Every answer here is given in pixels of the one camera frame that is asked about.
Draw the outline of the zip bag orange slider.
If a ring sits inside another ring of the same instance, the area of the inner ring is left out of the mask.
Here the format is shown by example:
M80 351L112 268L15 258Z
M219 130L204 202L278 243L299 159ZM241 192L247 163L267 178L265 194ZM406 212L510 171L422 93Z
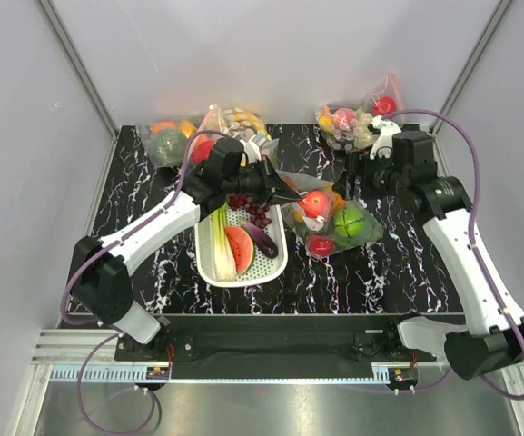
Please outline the zip bag orange slider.
M304 242L312 236L353 247L379 240L382 226L356 200L346 200L333 183L302 173L279 171L278 175L302 197L281 206L283 222Z

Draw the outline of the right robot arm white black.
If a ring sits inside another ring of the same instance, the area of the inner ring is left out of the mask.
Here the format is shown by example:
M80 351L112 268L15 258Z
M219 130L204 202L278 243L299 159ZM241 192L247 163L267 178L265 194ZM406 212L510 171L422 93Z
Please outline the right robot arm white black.
M372 118L374 144L350 166L358 171L363 193L394 196L411 211L448 270L465 322L408 315L383 337L383 349L398 361L414 350L434 354L463 380L524 362L524 311L481 239L480 196L468 195L458 178L439 175L431 135L416 124L398 125L394 116Z

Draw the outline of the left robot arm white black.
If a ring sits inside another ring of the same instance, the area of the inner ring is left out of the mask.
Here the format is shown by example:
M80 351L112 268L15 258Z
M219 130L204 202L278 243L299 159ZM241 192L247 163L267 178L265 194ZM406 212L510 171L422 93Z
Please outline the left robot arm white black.
M244 153L242 142L221 137L208 158L182 168L175 190L151 211L103 238L82 238L74 248L63 297L76 299L93 320L133 338L146 359L160 358L167 330L134 299L131 278L137 268L177 234L221 208L230 194L250 195L270 206L302 198L267 157L242 166Z

